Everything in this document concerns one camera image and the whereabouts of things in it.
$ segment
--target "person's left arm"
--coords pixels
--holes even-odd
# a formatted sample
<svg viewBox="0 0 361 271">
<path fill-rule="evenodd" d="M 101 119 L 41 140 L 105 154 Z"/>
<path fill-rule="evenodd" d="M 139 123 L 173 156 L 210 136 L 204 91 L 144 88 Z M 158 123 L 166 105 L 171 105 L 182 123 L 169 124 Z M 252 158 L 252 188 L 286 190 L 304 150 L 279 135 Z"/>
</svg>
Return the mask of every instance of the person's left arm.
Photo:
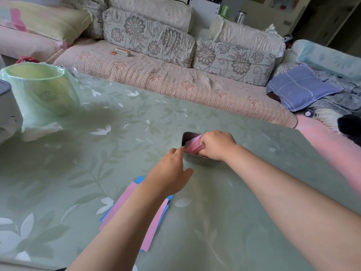
<svg viewBox="0 0 361 271">
<path fill-rule="evenodd" d="M 184 147 L 169 150 L 67 271 L 131 271 L 161 204 L 193 174 L 183 171 L 183 155 Z"/>
</svg>

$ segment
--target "yellow pillow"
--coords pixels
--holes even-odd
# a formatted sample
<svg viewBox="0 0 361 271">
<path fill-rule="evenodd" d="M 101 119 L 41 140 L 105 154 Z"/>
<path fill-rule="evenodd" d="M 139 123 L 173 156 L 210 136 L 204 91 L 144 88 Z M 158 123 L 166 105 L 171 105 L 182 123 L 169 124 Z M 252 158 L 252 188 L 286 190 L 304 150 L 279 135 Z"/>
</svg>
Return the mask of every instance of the yellow pillow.
<svg viewBox="0 0 361 271">
<path fill-rule="evenodd" d="M 62 6 L 0 0 L 0 25 L 60 41 L 65 47 L 71 45 L 92 20 L 92 15 L 85 11 Z"/>
</svg>

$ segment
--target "gray lid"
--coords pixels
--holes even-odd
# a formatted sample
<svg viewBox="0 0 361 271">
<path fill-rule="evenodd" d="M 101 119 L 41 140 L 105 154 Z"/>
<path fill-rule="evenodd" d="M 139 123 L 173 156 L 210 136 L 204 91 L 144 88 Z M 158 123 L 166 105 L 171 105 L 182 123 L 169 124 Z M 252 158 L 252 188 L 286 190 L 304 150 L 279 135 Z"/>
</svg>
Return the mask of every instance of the gray lid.
<svg viewBox="0 0 361 271">
<path fill-rule="evenodd" d="M 11 90 L 11 84 L 0 79 L 0 96 Z"/>
</svg>

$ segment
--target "black cable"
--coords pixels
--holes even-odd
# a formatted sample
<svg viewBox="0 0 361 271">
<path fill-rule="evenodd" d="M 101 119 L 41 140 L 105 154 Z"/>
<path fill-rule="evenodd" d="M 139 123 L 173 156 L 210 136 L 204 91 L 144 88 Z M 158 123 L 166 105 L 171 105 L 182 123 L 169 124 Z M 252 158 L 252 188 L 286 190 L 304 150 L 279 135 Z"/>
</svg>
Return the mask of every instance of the black cable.
<svg viewBox="0 0 361 271">
<path fill-rule="evenodd" d="M 187 6 L 187 4 L 181 0 L 171 0 L 171 1 L 178 1 L 178 2 L 182 2 L 183 4 L 185 4 Z"/>
</svg>

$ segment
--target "green tabletop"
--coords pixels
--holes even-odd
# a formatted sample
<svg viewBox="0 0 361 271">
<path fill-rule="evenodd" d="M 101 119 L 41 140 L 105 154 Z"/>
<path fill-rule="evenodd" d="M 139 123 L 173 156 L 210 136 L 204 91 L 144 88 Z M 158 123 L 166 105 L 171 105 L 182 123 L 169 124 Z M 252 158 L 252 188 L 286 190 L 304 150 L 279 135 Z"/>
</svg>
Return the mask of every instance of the green tabletop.
<svg viewBox="0 0 361 271">
<path fill-rule="evenodd" d="M 2 261 L 69 266 L 129 183 L 179 147 L 187 131 L 229 131 L 266 161 L 361 213 L 345 179 L 297 130 L 88 75 L 80 74 L 79 84 L 82 108 L 57 120 L 64 131 L 0 146 Z M 313 270 L 226 164 L 185 166 L 195 173 L 134 270 Z"/>
</svg>

